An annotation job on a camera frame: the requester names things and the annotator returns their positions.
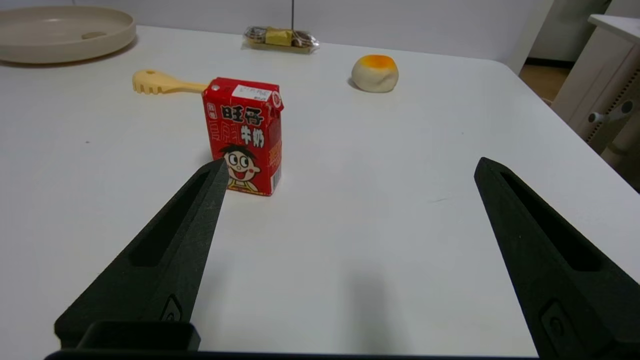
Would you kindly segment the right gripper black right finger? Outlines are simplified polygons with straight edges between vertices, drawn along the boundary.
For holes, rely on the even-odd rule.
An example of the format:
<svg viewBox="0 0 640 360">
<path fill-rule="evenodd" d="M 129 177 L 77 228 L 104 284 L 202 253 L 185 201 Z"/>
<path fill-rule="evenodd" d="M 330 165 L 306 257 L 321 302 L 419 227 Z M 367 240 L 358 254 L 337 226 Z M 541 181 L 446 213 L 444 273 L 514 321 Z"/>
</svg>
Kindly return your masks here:
<svg viewBox="0 0 640 360">
<path fill-rule="evenodd" d="M 538 356 L 637 360 L 639 284 L 507 166 L 474 180 Z"/>
</svg>

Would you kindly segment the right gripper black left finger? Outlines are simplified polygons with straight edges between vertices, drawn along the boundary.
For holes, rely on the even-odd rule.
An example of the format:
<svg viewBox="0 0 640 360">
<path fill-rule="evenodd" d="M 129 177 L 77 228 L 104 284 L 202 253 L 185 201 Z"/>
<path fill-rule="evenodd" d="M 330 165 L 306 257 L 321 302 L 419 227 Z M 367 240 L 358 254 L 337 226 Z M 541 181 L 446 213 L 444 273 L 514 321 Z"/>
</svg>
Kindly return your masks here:
<svg viewBox="0 0 640 360">
<path fill-rule="evenodd" d="M 54 323 L 64 350 L 190 332 L 229 176 L 203 165 Z"/>
</svg>

